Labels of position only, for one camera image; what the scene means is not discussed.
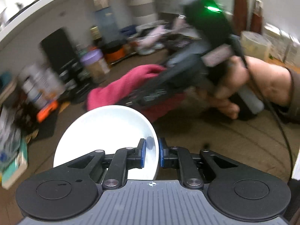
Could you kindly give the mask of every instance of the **white shelf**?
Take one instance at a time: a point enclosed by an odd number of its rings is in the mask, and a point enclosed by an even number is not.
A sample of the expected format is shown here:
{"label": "white shelf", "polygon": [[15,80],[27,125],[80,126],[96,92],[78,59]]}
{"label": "white shelf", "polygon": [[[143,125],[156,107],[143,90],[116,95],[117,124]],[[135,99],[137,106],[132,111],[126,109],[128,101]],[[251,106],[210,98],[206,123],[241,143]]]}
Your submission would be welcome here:
{"label": "white shelf", "polygon": [[4,30],[0,31],[0,50],[2,50],[18,33],[34,20],[65,1],[67,0],[40,0],[26,9],[10,22]]}

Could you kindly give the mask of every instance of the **green light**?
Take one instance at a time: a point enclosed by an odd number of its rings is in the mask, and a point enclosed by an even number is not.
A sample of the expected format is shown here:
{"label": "green light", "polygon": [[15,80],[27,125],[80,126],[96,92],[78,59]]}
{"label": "green light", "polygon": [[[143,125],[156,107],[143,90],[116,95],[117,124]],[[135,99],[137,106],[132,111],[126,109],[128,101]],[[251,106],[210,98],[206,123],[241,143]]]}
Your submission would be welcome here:
{"label": "green light", "polygon": [[217,7],[207,7],[207,9],[208,10],[211,10],[211,11],[213,11],[213,12],[215,12],[215,13],[221,13],[222,12],[222,10],[221,9],[218,9]]}

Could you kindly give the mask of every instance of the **red towel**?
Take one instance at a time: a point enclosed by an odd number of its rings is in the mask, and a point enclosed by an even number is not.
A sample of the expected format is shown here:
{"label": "red towel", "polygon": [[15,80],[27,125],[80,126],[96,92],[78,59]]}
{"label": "red towel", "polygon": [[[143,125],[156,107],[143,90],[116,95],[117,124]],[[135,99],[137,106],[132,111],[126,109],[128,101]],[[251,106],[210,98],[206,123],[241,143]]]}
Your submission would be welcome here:
{"label": "red towel", "polygon": [[[128,96],[133,90],[142,86],[147,80],[157,76],[165,68],[156,64],[141,65],[130,70],[122,78],[110,83],[104,88],[93,89],[87,98],[87,109],[116,104],[122,98]],[[177,94],[160,104],[151,106],[142,111],[142,114],[150,122],[164,116],[168,111],[178,107],[185,98],[185,94]]]}

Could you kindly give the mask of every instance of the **black cable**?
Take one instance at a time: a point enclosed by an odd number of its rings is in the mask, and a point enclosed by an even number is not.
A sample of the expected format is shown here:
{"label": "black cable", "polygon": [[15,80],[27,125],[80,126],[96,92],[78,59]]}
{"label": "black cable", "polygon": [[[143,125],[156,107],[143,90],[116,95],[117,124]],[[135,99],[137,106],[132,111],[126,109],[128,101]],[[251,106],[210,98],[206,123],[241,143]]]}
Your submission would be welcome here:
{"label": "black cable", "polygon": [[254,86],[255,86],[255,89],[256,89],[257,92],[260,94],[260,96],[261,96],[261,98],[262,98],[264,104],[266,104],[267,107],[270,109],[271,114],[272,114],[273,118],[275,119],[275,122],[277,123],[278,128],[280,129],[280,132],[281,132],[281,134],[282,134],[282,136],[283,136],[283,138],[284,138],[284,141],[285,141],[287,150],[288,150],[288,152],[289,152],[289,161],[290,161],[290,166],[291,166],[291,167],[290,167],[291,171],[290,171],[290,174],[289,174],[289,181],[290,181],[290,180],[292,179],[292,174],[293,174],[293,168],[294,168],[294,165],[293,165],[293,154],[292,154],[292,150],[291,150],[291,146],[290,146],[289,140],[288,140],[288,138],[287,138],[287,136],[286,136],[286,134],[285,134],[285,132],[284,132],[284,130],[283,130],[281,120],[280,120],[280,118],[278,117],[277,113],[275,112],[275,110],[274,110],[272,104],[270,103],[269,100],[267,100],[267,99],[264,97],[264,95],[262,94],[262,92],[261,92],[261,90],[259,89],[258,85],[256,84],[253,75],[251,74],[250,70],[248,69],[248,64],[247,64],[247,62],[246,62],[245,57],[242,55],[241,58],[242,58],[242,60],[243,60],[243,62],[244,62],[244,64],[245,64],[245,67],[247,68],[247,70],[248,70],[248,72],[249,72],[250,79],[252,80],[252,82],[253,82],[253,84],[254,84]]}
{"label": "black cable", "polygon": [[260,94],[264,104],[267,105],[267,107],[270,109],[271,113],[272,113],[272,116],[273,118],[275,119],[275,122],[277,123],[278,125],[278,128],[280,129],[280,132],[283,136],[283,139],[285,141],[285,144],[286,144],[286,147],[287,147],[287,150],[289,152],[289,161],[290,161],[290,166],[291,166],[291,171],[290,171],[290,174],[289,174],[289,181],[292,179],[292,174],[293,174],[293,168],[294,168],[294,165],[293,165],[293,155],[292,155],[292,150],[291,150],[291,146],[290,146],[290,143],[289,143],[289,140],[283,130],[283,127],[282,127],[282,124],[281,124],[281,120],[279,119],[277,113],[275,112],[272,104],[270,103],[269,100],[267,100],[264,95],[262,94],[262,92],[260,91],[258,85],[256,84],[255,80],[254,80],[254,77],[253,75],[251,74],[249,68],[248,68],[248,64],[247,64],[247,61],[245,59],[245,56],[244,56],[244,53],[243,53],[243,49],[242,49],[242,46],[241,46],[241,43],[239,41],[239,37],[236,36],[236,35],[230,35],[229,36],[229,40],[231,42],[231,46],[233,48],[233,50],[235,51],[236,55],[241,57],[242,61],[244,62],[245,64],[245,67],[246,69],[248,70],[249,72],[249,75],[250,75],[250,79],[252,80],[253,84],[254,84],[254,87],[255,89],[257,90],[257,92]]}

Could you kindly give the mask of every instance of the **metal pivot screw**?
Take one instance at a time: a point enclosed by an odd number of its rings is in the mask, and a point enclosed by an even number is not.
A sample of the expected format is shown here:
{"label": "metal pivot screw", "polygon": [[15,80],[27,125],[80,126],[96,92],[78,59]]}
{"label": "metal pivot screw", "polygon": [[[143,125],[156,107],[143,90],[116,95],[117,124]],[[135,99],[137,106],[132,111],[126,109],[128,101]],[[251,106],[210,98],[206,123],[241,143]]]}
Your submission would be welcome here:
{"label": "metal pivot screw", "polygon": [[190,186],[199,186],[201,184],[201,181],[197,178],[190,178],[187,180],[187,184]]}
{"label": "metal pivot screw", "polygon": [[118,183],[119,183],[119,181],[116,179],[108,179],[108,180],[105,180],[104,185],[107,187],[115,187],[118,185]]}

